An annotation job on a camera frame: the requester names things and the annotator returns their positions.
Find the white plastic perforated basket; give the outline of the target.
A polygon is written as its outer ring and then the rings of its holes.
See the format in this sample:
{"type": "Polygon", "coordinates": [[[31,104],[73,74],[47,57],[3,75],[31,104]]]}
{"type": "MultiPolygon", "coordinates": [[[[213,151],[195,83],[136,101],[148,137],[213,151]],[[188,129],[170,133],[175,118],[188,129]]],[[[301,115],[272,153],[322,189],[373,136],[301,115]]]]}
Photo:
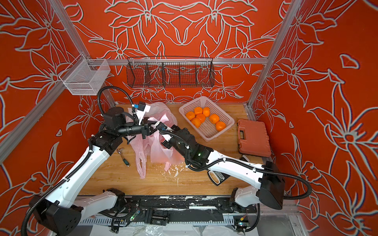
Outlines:
{"type": "Polygon", "coordinates": [[[185,118],[185,120],[189,122],[189,124],[195,129],[195,131],[198,132],[198,134],[207,142],[225,133],[235,123],[234,119],[230,115],[228,115],[222,108],[220,108],[218,105],[216,105],[213,101],[211,101],[209,98],[205,96],[201,96],[184,104],[179,108],[179,112],[185,118]],[[204,107],[209,107],[211,115],[217,114],[220,117],[220,121],[226,124],[226,128],[221,132],[218,132],[216,130],[215,124],[209,121],[209,117],[206,117],[206,121],[202,123],[199,128],[196,128],[191,123],[191,121],[189,121],[186,118],[186,113],[190,111],[193,112],[195,107],[201,107],[202,109],[204,107]]]}

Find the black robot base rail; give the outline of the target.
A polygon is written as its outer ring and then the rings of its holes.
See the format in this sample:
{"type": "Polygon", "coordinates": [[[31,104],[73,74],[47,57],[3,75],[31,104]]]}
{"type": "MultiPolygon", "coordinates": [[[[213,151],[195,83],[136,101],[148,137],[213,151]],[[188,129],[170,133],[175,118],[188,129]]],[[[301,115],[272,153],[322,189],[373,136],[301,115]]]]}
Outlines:
{"type": "Polygon", "coordinates": [[[144,223],[155,225],[236,225],[243,216],[254,220],[257,208],[237,206],[229,196],[126,196],[124,209],[104,210],[100,214],[117,224],[144,223]]]}

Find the pink plastic bag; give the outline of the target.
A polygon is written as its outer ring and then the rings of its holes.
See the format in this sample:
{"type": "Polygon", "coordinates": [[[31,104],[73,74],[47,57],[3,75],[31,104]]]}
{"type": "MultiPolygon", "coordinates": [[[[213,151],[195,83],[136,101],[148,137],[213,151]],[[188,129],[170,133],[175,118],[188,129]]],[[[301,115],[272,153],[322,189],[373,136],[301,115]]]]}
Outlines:
{"type": "MultiPolygon", "coordinates": [[[[151,121],[163,122],[168,127],[177,124],[177,119],[171,113],[170,109],[161,102],[151,104],[151,109],[145,114],[151,121]]],[[[136,155],[136,168],[141,179],[146,178],[147,157],[150,157],[152,163],[164,163],[167,171],[170,165],[178,165],[184,162],[183,157],[173,148],[165,148],[161,142],[162,135],[155,132],[145,139],[141,135],[137,135],[130,144],[136,155]]]]}
{"type": "MultiPolygon", "coordinates": [[[[175,116],[167,111],[153,114],[151,119],[152,121],[159,121],[167,127],[172,127],[177,124],[175,116]]],[[[148,136],[147,140],[150,147],[149,154],[152,163],[178,165],[184,162],[183,156],[175,148],[166,148],[162,145],[165,139],[158,131],[148,136]]]]}

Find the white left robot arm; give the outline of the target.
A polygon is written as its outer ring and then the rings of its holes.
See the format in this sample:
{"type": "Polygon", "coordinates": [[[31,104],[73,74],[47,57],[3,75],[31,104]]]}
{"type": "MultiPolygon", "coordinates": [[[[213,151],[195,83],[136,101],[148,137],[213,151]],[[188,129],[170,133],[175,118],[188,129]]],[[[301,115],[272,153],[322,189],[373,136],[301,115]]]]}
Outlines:
{"type": "Polygon", "coordinates": [[[34,196],[21,226],[21,235],[28,234],[32,216],[37,222],[58,236],[70,234],[80,221],[104,210],[123,210],[125,194],[118,189],[108,189],[93,198],[78,201],[76,198],[100,165],[106,161],[128,136],[143,138],[153,133],[150,124],[143,120],[151,107],[144,102],[132,103],[132,112],[121,107],[107,112],[99,107],[104,118],[102,130],[88,140],[88,148],[69,172],[45,194],[34,196]]]}

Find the orange mandarin front corner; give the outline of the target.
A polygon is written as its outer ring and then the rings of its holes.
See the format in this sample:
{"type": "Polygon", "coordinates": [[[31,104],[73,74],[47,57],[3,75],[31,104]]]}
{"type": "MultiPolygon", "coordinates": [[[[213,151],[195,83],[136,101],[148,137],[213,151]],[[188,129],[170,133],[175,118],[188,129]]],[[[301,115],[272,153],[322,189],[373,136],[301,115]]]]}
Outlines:
{"type": "Polygon", "coordinates": [[[216,124],[220,121],[220,117],[217,114],[212,114],[209,117],[209,121],[213,124],[216,124]]]}

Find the orange mandarin front basket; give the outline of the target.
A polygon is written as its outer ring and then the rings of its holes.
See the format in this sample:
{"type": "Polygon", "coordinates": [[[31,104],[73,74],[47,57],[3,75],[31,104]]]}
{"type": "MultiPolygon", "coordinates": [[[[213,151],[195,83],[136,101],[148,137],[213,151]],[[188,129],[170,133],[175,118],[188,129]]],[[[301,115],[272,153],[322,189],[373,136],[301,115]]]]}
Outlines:
{"type": "Polygon", "coordinates": [[[201,120],[198,119],[198,118],[193,118],[191,120],[191,123],[196,127],[196,128],[199,128],[202,124],[201,120]]]}

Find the orange mandarin right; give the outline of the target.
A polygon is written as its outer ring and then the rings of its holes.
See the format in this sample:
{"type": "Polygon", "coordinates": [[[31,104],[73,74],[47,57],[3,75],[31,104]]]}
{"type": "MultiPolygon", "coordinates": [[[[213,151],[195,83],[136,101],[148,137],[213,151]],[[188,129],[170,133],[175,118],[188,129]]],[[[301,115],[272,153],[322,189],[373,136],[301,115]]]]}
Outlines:
{"type": "Polygon", "coordinates": [[[215,124],[215,127],[216,127],[216,130],[218,132],[221,132],[222,130],[224,130],[226,128],[226,124],[222,121],[218,121],[216,124],[215,124]]]}

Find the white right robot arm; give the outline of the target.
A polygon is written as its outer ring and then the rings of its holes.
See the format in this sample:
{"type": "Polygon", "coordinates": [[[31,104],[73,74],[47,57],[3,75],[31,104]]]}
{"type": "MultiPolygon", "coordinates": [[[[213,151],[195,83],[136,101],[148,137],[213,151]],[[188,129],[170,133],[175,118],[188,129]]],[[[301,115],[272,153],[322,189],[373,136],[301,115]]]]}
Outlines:
{"type": "Polygon", "coordinates": [[[270,161],[255,164],[232,158],[217,150],[198,143],[195,137],[185,129],[162,127],[159,133],[164,137],[163,145],[179,152],[188,169],[195,172],[219,172],[237,178],[249,184],[245,188],[236,188],[232,193],[233,201],[241,207],[252,204],[264,204],[272,209],[281,210],[284,200],[305,199],[312,193],[311,184],[305,179],[282,173],[270,161]],[[303,194],[289,196],[284,193],[285,179],[303,183],[306,190],[303,194]]]}

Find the orange mandarin centre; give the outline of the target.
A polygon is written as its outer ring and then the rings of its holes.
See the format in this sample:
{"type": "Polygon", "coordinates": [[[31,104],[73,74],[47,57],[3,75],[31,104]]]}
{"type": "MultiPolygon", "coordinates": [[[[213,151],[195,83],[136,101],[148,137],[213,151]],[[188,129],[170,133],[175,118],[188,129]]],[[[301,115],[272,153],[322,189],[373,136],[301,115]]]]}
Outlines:
{"type": "Polygon", "coordinates": [[[197,114],[196,118],[201,121],[201,123],[204,123],[206,121],[206,116],[204,114],[197,114]]]}

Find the red plastic tool case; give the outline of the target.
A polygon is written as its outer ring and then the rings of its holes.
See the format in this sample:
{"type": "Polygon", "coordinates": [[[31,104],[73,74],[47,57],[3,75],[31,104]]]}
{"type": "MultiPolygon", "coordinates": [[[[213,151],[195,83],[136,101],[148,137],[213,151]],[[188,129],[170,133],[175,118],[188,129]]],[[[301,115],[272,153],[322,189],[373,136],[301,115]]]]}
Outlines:
{"type": "Polygon", "coordinates": [[[241,154],[261,157],[271,156],[271,147],[265,123],[239,119],[237,133],[239,152],[241,154]]]}

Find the orange mandarin left back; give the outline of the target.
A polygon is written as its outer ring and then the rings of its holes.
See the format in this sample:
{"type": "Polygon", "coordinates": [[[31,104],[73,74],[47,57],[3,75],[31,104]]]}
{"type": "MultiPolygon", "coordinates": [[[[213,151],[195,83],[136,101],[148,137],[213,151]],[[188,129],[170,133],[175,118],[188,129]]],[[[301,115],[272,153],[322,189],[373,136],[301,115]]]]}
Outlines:
{"type": "Polygon", "coordinates": [[[203,109],[201,107],[195,107],[194,114],[199,115],[203,113],[203,109]]]}

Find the orange mandarin back top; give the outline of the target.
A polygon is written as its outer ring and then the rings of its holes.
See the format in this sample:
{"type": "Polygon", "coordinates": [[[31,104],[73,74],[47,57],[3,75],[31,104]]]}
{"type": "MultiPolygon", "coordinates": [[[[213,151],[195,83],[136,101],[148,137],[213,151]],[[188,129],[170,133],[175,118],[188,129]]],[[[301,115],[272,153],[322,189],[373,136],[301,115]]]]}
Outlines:
{"type": "Polygon", "coordinates": [[[202,110],[202,113],[205,117],[209,117],[211,115],[210,113],[210,108],[209,107],[204,107],[202,110]]]}

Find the orange mandarin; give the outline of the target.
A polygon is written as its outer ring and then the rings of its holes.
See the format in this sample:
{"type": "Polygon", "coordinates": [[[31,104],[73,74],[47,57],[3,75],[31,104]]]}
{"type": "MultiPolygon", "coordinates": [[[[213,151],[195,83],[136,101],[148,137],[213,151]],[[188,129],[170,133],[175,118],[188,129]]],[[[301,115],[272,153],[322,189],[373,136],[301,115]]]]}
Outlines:
{"type": "Polygon", "coordinates": [[[210,108],[209,107],[204,107],[202,110],[202,113],[205,117],[209,117],[211,115],[210,113],[210,108]]]}
{"type": "Polygon", "coordinates": [[[206,116],[204,114],[197,114],[196,118],[201,121],[201,123],[204,123],[206,121],[206,116]]]}
{"type": "Polygon", "coordinates": [[[216,127],[216,130],[218,132],[221,132],[222,130],[224,130],[226,128],[226,124],[222,121],[218,121],[216,124],[215,124],[215,127],[216,127]]]}
{"type": "Polygon", "coordinates": [[[203,113],[203,109],[201,107],[195,107],[194,114],[199,115],[203,113]]]}

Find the black handheld label tool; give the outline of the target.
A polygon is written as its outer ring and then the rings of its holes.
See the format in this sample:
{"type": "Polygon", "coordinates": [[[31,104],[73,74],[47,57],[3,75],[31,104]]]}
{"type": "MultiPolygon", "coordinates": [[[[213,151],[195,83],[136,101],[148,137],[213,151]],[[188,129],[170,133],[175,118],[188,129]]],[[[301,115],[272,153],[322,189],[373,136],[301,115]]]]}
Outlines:
{"type": "Polygon", "coordinates": [[[215,186],[221,185],[224,181],[226,181],[230,177],[230,175],[228,175],[228,174],[218,172],[218,171],[213,171],[213,170],[209,170],[207,172],[207,175],[208,175],[210,181],[215,186]]]}

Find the small green handled screwdriver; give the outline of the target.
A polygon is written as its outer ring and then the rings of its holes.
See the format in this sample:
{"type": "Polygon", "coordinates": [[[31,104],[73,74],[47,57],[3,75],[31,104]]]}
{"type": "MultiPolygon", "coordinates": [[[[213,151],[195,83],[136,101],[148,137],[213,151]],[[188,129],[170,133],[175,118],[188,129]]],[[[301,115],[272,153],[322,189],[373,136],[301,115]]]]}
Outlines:
{"type": "Polygon", "coordinates": [[[122,158],[122,161],[123,161],[123,163],[127,166],[127,167],[129,167],[130,166],[130,163],[127,161],[127,159],[124,157],[124,155],[123,155],[123,150],[124,150],[124,148],[122,147],[122,148],[118,148],[117,150],[116,150],[116,152],[120,155],[120,157],[122,158]]]}

